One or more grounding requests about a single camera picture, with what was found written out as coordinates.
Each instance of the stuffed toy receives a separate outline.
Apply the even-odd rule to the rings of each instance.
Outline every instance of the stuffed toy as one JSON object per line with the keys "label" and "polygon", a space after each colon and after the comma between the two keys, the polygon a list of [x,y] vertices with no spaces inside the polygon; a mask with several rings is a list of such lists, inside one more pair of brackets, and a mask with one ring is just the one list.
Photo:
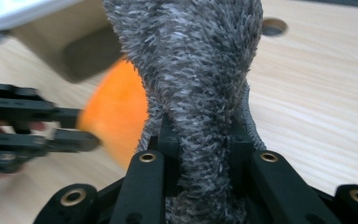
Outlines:
{"label": "stuffed toy", "polygon": [[[255,148],[266,148],[246,81],[261,36],[260,1],[103,0],[103,6],[130,62],[115,65],[83,115],[104,111],[109,118],[100,124],[107,128],[95,121],[80,126],[103,135],[125,166],[129,149],[146,150],[167,114],[181,145],[183,189],[166,200],[167,223],[244,223],[244,201],[231,193],[227,141],[236,117]],[[115,109],[92,104],[100,98]],[[140,139],[137,146],[123,142],[129,136]]]}

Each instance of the fuzzy texture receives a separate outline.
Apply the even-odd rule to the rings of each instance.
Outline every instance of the fuzzy texture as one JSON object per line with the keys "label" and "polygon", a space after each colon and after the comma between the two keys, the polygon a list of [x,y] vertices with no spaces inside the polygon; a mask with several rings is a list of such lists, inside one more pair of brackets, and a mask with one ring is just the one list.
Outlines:
{"label": "fuzzy texture", "polygon": [[231,194],[228,127],[237,116],[258,149],[246,74],[261,35],[259,0],[104,0],[109,20],[142,77],[149,119],[145,150],[167,113],[181,144],[183,191],[167,200],[169,223],[243,223]]}

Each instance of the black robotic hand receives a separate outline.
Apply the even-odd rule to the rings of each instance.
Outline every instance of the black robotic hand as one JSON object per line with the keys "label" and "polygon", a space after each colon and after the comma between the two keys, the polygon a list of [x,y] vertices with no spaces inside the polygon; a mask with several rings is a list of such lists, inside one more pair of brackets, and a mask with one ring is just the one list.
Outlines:
{"label": "black robotic hand", "polygon": [[[15,173],[25,162],[48,152],[89,151],[97,147],[100,141],[91,133],[66,130],[76,128],[79,112],[55,107],[35,89],[0,84],[0,122],[15,131],[0,133],[0,173]],[[29,124],[40,122],[59,122],[62,129],[55,130],[52,139],[31,134]]]}

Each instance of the wooden table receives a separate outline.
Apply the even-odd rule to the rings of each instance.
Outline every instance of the wooden table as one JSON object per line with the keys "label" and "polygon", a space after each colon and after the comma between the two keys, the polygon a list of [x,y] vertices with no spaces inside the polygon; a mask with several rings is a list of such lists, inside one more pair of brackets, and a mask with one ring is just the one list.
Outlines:
{"label": "wooden table", "polygon": [[[317,189],[332,194],[358,184],[358,7],[263,4],[265,17],[288,30],[262,37],[248,76],[261,137]],[[0,45],[0,83],[37,88],[59,106],[84,106],[102,77],[70,84],[16,39]],[[124,174],[100,148],[51,153],[0,180],[0,223],[32,223],[57,190],[74,183],[102,189]]]}

